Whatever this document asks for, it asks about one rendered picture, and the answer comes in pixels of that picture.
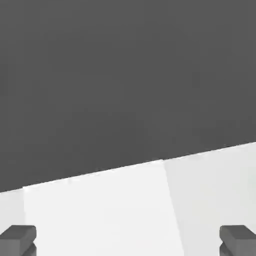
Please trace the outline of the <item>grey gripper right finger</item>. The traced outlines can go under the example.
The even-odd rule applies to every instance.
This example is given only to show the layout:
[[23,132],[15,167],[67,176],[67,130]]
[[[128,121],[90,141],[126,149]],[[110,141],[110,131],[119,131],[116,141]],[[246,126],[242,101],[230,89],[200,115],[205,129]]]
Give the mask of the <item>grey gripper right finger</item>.
[[256,256],[256,234],[245,225],[222,225],[219,256]]

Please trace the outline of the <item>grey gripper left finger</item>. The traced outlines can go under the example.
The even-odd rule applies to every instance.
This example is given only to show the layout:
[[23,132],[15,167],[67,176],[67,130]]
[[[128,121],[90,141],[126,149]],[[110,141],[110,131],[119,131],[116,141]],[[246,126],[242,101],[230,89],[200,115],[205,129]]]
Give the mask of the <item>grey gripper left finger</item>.
[[0,234],[0,256],[37,256],[34,225],[11,225]]

